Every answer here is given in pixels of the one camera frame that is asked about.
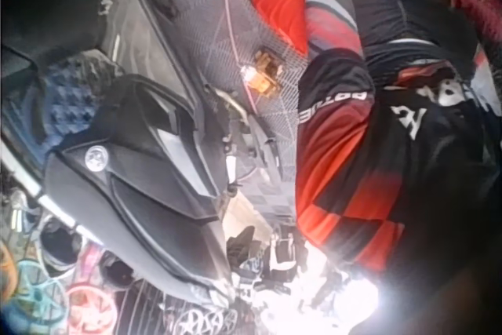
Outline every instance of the logo on jersey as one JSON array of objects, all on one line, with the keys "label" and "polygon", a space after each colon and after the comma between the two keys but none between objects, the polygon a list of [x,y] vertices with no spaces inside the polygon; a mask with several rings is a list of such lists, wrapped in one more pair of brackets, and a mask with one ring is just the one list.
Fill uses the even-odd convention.
[{"label": "logo on jersey", "polygon": [[368,92],[337,93],[335,96],[327,96],[325,100],[318,101],[314,104],[314,106],[298,113],[299,117],[298,122],[300,124],[308,122],[314,116],[317,110],[320,109],[321,107],[325,107],[330,104],[334,104],[335,102],[340,102],[349,99],[364,101],[367,97],[368,97]]},{"label": "logo on jersey", "polygon": [[391,110],[398,116],[399,121],[405,126],[405,129],[408,130],[409,136],[415,140],[427,109],[413,111],[406,106],[391,106]]}]

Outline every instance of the black pants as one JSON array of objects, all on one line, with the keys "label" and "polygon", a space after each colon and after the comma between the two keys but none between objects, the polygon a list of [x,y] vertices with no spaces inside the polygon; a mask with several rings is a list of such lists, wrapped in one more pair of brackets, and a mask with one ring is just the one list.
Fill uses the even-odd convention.
[{"label": "black pants", "polygon": [[[355,7],[358,33],[365,50],[366,61],[371,64],[371,53],[381,46],[400,38],[418,38],[432,42],[431,57],[446,59],[465,79],[474,74],[473,58],[478,46],[474,26],[462,12],[448,7],[445,0],[352,0]],[[410,51],[389,50],[389,60]],[[384,66],[394,65],[383,60]]]}]

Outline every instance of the sleeve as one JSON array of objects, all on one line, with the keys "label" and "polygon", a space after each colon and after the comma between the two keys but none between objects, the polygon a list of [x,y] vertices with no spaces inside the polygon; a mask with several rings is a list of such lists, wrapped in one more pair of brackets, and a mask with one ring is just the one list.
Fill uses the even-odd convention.
[{"label": "sleeve", "polygon": [[475,25],[484,50],[478,66],[490,65],[499,98],[502,99],[502,0],[451,0]]},{"label": "sleeve", "polygon": [[379,273],[402,233],[387,220],[400,177],[382,175],[365,142],[374,92],[359,55],[319,55],[300,81],[297,226],[335,263]]},{"label": "sleeve", "polygon": [[305,20],[313,61],[299,83],[297,226],[332,262],[379,272],[400,231],[387,221],[400,181],[381,177],[364,145],[374,85],[352,1],[305,0]]},{"label": "sleeve", "polygon": [[502,42],[502,0],[451,0],[475,24],[481,39]]}]

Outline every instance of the person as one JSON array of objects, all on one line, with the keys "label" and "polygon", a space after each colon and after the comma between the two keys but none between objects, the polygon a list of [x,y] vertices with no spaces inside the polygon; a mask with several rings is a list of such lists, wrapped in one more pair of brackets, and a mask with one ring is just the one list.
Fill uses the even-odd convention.
[{"label": "person", "polygon": [[[445,291],[448,302],[473,301],[463,271],[502,233],[492,75],[502,62],[479,44],[502,46],[502,0],[251,2],[309,60],[298,83],[297,227],[379,286],[379,308],[352,333],[467,328],[469,304],[422,314]],[[483,304],[500,288],[467,280]]]}]

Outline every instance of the pink cable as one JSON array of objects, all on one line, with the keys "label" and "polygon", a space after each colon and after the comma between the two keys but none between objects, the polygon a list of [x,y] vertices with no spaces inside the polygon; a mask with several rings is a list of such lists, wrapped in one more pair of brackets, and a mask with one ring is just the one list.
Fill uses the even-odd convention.
[{"label": "pink cable", "polygon": [[[230,15],[230,5],[229,5],[228,0],[225,0],[225,13],[227,15],[227,27],[228,27],[228,34],[230,35],[230,43],[232,46],[232,52],[234,53],[235,63],[237,64],[237,67],[239,68],[239,73],[240,73],[241,64],[240,64],[240,59],[238,58],[237,46],[235,44],[234,30],[232,28],[232,21],[231,21],[231,15]],[[244,86],[244,90],[246,91],[246,95],[248,97],[249,102],[251,103],[251,108],[253,109],[254,114],[258,114],[258,111],[256,110],[256,104],[253,101],[253,96],[251,95],[251,92],[249,91],[249,87],[244,83],[244,81],[242,81],[242,85]]]}]

